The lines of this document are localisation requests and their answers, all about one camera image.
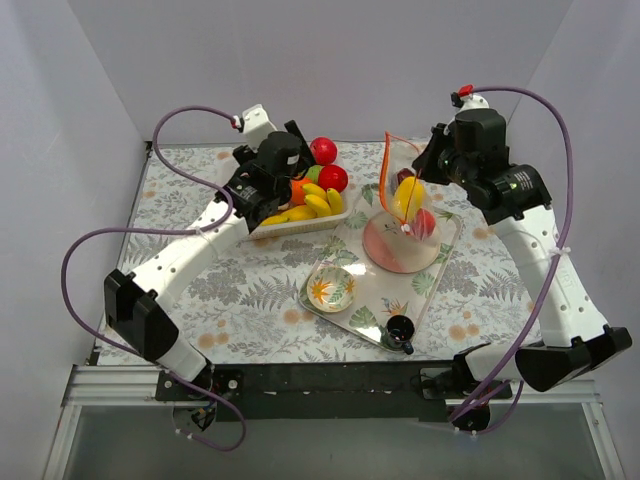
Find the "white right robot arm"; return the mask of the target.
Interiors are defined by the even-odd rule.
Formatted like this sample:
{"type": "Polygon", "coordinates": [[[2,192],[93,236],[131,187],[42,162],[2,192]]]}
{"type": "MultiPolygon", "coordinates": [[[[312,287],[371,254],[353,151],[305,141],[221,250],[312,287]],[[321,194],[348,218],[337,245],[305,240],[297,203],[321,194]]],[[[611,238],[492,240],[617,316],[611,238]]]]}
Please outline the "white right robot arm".
{"type": "Polygon", "coordinates": [[[545,392],[593,371],[632,345],[612,327],[586,292],[556,226],[551,196],[539,172],[509,160],[506,121],[492,108],[460,110],[439,123],[414,161],[428,183],[456,184],[506,247],[535,302],[541,338],[512,346],[484,344],[454,357],[448,378],[464,397],[493,380],[520,380],[545,392]]]}

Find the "clear zip top bag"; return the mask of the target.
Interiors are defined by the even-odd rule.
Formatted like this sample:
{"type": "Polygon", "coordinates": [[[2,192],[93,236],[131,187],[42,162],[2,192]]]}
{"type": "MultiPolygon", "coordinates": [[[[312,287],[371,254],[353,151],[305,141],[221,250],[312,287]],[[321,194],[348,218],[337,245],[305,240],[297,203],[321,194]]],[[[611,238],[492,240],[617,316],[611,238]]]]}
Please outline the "clear zip top bag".
{"type": "Polygon", "coordinates": [[[417,272],[436,260],[440,233],[432,201],[412,165],[420,150],[409,140],[385,134],[379,200],[385,211],[382,238],[400,272],[417,272]]]}

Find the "dark red apple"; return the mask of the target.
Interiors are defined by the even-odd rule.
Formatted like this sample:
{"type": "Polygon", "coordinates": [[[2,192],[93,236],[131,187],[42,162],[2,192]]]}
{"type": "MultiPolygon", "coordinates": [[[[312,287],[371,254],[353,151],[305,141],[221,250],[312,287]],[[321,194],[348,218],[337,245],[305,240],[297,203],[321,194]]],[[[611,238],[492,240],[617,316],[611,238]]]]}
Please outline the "dark red apple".
{"type": "Polygon", "coordinates": [[[396,179],[399,184],[401,184],[405,179],[409,177],[414,177],[415,172],[409,168],[403,168],[396,173],[396,179]]]}

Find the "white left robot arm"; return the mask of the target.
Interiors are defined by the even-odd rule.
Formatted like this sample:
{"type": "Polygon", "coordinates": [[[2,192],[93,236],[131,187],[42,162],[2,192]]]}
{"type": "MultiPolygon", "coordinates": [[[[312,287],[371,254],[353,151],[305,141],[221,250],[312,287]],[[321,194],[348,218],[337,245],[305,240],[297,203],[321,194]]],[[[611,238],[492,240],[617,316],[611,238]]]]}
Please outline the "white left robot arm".
{"type": "Polygon", "coordinates": [[[136,354],[179,376],[178,387],[193,400],[212,390],[210,363],[180,332],[169,310],[204,269],[291,199],[292,179],[314,163],[293,120],[268,133],[256,152],[236,148],[234,155],[238,168],[188,234],[128,274],[114,270],[104,282],[108,325],[136,354]]]}

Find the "yellow banana bunch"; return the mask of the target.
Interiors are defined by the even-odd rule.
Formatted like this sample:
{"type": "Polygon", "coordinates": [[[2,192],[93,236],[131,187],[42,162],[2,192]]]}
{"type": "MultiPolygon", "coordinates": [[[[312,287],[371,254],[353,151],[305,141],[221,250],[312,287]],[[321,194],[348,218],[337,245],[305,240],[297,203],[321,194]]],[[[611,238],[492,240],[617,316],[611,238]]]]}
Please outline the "yellow banana bunch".
{"type": "Polygon", "coordinates": [[[333,188],[324,190],[312,183],[304,184],[302,190],[304,203],[316,213],[317,217],[329,217],[343,213],[344,202],[337,190],[333,188]]]}

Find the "yellow mango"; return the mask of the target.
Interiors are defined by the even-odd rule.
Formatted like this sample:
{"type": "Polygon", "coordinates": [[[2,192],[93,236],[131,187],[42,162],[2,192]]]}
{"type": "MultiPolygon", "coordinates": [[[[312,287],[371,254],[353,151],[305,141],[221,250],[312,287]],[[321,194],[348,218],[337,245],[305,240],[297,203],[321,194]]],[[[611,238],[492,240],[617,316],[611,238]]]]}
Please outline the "yellow mango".
{"type": "Polygon", "coordinates": [[[418,209],[428,204],[427,194],[419,179],[409,177],[397,187],[391,212],[400,220],[410,223],[418,209]]]}

